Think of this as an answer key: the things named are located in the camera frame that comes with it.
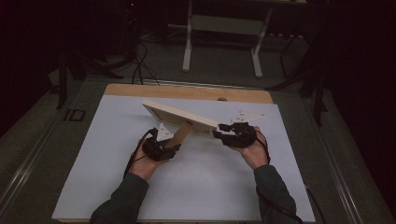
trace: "white metal table leg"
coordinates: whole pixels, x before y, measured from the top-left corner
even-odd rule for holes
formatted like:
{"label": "white metal table leg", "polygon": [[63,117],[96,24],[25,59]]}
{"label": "white metal table leg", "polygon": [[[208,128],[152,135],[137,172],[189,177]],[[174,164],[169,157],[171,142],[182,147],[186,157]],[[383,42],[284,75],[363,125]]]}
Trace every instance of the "white metal table leg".
{"label": "white metal table leg", "polygon": [[256,75],[257,78],[262,77],[262,67],[260,66],[259,51],[260,51],[260,48],[262,47],[262,40],[265,37],[265,32],[267,31],[268,22],[271,18],[272,11],[273,11],[273,9],[271,7],[268,8],[267,15],[265,17],[265,21],[262,24],[262,29],[259,34],[259,41],[256,45],[256,48],[251,49],[251,60],[253,61],[254,74]]}
{"label": "white metal table leg", "polygon": [[184,49],[184,59],[183,59],[183,72],[190,71],[190,61],[191,61],[191,16],[192,16],[192,0],[189,1],[189,15],[187,18],[187,43]]}

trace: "dark background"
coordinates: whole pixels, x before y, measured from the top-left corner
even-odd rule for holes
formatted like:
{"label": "dark background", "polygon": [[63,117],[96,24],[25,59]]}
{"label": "dark background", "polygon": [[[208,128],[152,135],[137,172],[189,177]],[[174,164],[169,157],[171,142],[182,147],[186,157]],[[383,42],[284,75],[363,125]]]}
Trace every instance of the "dark background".
{"label": "dark background", "polygon": [[[48,73],[58,67],[64,43],[72,43],[74,48],[94,58],[103,59],[109,52],[124,53],[121,38],[125,32],[124,3],[2,1],[0,136],[50,89]],[[167,23],[185,24],[187,1],[150,0],[137,6],[141,8],[136,16],[159,36],[166,37]],[[304,64],[309,67],[325,62],[326,88],[332,91],[375,183],[395,216],[396,5],[393,1],[345,1],[337,6],[342,10],[331,16],[311,41]],[[214,11],[208,7],[201,10],[209,14]],[[216,7],[219,13],[230,10],[226,6]],[[237,13],[241,17],[252,15],[246,10]],[[290,26],[300,17],[285,15],[301,13],[278,11],[271,20],[272,32],[300,32]],[[104,29],[111,29],[114,35],[103,35]]]}

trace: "person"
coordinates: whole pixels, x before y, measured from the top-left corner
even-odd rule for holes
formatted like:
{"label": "person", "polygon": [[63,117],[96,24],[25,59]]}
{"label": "person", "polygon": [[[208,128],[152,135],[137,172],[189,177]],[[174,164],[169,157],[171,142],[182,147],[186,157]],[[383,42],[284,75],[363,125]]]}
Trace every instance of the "person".
{"label": "person", "polygon": [[[267,145],[261,135],[259,127],[255,127],[257,137]],[[253,145],[245,148],[232,148],[238,151],[247,165],[253,170],[258,193],[266,200],[275,203],[282,208],[296,213],[296,204],[290,196],[276,168],[269,164],[268,155],[263,146],[256,141]],[[140,147],[136,151],[136,158],[145,156]],[[140,205],[145,199],[149,189],[147,182],[155,170],[167,161],[153,161],[144,157],[133,162],[129,174],[125,176],[120,186],[111,194],[110,200],[102,203],[93,213],[90,219],[92,224],[103,223],[136,223]],[[259,200],[259,208],[263,223],[296,223],[294,219],[263,200]]]}

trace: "dark green sleeve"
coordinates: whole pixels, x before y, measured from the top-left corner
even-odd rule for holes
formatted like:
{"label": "dark green sleeve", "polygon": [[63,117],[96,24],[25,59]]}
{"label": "dark green sleeve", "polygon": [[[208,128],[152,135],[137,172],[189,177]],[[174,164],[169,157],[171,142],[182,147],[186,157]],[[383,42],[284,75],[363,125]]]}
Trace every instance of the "dark green sleeve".
{"label": "dark green sleeve", "polygon": [[138,175],[128,174],[91,216],[90,223],[136,223],[139,208],[146,197],[149,183]]}
{"label": "dark green sleeve", "polygon": [[[296,214],[296,203],[274,166],[264,165],[255,169],[254,177],[260,193],[265,198]],[[296,223],[294,219],[268,206],[261,200],[260,214],[263,223]]]}

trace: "white paper sheet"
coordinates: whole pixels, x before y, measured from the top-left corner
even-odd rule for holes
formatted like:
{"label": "white paper sheet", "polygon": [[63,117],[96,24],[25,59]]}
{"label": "white paper sheet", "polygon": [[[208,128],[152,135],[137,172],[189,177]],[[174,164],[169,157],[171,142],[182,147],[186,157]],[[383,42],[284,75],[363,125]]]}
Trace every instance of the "white paper sheet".
{"label": "white paper sheet", "polygon": [[[297,203],[297,216],[315,221],[277,105],[110,95],[101,100],[52,218],[90,218],[109,199],[138,139],[159,126],[141,105],[145,98],[226,124],[240,110],[264,113],[264,119],[249,124],[260,126],[267,138],[271,164]],[[172,133],[177,129],[166,127]],[[253,172],[219,139],[189,133],[176,156],[148,182],[140,220],[261,220]]]}

